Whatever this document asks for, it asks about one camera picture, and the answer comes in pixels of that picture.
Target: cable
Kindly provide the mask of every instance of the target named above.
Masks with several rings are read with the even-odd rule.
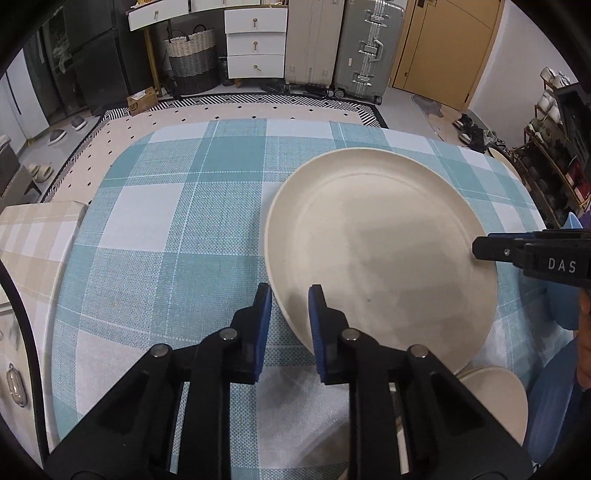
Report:
[[[25,306],[22,303],[21,296],[4,266],[0,260],[0,285],[8,297],[12,306],[12,311],[17,319],[19,330],[21,331],[22,342],[27,353],[27,363],[31,375],[31,403],[35,421],[35,433],[37,435],[37,446],[41,455],[41,465],[44,466],[49,457],[49,445],[47,443],[47,431],[45,426],[45,408],[43,405],[43,388],[41,386],[41,369],[39,368],[39,358],[37,356],[37,347],[33,337],[33,329]]]

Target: woven basket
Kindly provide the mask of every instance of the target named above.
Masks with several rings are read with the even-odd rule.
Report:
[[[186,57],[216,46],[213,29],[197,32],[185,37],[174,37],[168,41],[169,57]]]
[[[168,59],[180,95],[194,95],[219,84],[213,29],[168,39]]]

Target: luggage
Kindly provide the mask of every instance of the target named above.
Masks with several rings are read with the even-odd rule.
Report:
[[[349,0],[335,71],[335,96],[369,98],[377,105],[390,80],[404,8],[391,1]]]
[[[346,0],[289,3],[285,82],[329,86],[333,80]]]

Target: drawer knob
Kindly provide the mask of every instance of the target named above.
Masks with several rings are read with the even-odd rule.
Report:
[[[10,392],[14,403],[19,407],[27,406],[27,394],[25,393],[25,387],[22,383],[22,377],[20,372],[14,368],[13,364],[10,364],[8,367],[6,381],[8,383],[8,391]]]

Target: silver suitcase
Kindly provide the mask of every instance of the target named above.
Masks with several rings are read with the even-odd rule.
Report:
[[[335,96],[368,98],[377,105],[388,87],[404,8],[389,0],[349,0],[335,67]]]

